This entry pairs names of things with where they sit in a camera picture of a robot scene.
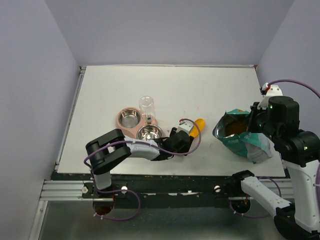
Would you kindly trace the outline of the yellow plastic scoop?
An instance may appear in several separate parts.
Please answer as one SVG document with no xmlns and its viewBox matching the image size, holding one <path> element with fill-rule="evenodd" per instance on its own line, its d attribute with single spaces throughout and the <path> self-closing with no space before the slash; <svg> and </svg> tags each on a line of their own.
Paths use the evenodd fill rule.
<svg viewBox="0 0 320 240">
<path fill-rule="evenodd" d="M 198 118 L 195 121 L 195 125 L 189 133 L 189 136 L 192 138 L 197 138 L 202 130 L 205 128 L 206 122 L 203 118 Z"/>
</svg>

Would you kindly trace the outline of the green pet food bag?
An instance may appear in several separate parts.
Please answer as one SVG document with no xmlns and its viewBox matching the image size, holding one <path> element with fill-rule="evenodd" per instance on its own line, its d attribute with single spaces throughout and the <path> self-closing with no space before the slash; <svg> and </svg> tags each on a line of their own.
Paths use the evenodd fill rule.
<svg viewBox="0 0 320 240">
<path fill-rule="evenodd" d="M 226 136 L 225 132 L 228 124 L 240 119 L 246 121 L 248 128 L 249 114 L 248 111 L 237 108 L 228 112 L 226 111 L 214 127 L 212 135 L 222 142 L 232 153 L 248 159 L 253 164 L 258 164 L 274 156 L 270 141 L 266 136 L 262 133 L 251 133 L 248 130 L 239 135 L 233 134 L 230 136 Z"/>
</svg>

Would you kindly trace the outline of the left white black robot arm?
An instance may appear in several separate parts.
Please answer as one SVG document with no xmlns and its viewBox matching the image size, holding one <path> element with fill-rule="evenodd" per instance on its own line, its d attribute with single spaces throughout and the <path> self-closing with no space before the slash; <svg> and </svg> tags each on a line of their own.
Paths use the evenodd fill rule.
<svg viewBox="0 0 320 240">
<path fill-rule="evenodd" d="M 193 138 L 175 127 L 169 137 L 139 140 L 125 136 L 116 128 L 86 144 L 87 158 L 95 184 L 93 191 L 101 198 L 111 191 L 111 170 L 127 158 L 140 158 L 149 161 L 165 161 L 173 156 L 186 156 L 190 152 Z"/>
</svg>

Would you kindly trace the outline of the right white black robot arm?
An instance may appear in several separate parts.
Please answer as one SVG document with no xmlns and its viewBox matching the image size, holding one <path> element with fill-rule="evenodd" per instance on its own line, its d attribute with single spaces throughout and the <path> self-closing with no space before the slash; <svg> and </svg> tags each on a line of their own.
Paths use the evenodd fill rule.
<svg viewBox="0 0 320 240">
<path fill-rule="evenodd" d="M 272 96 L 266 106 L 250 107 L 248 131 L 264 134 L 284 160 L 294 202 L 275 194 L 248 170 L 232 175 L 230 191 L 253 197 L 287 240 L 320 238 L 320 139 L 300 129 L 300 106 L 291 97 Z"/>
</svg>

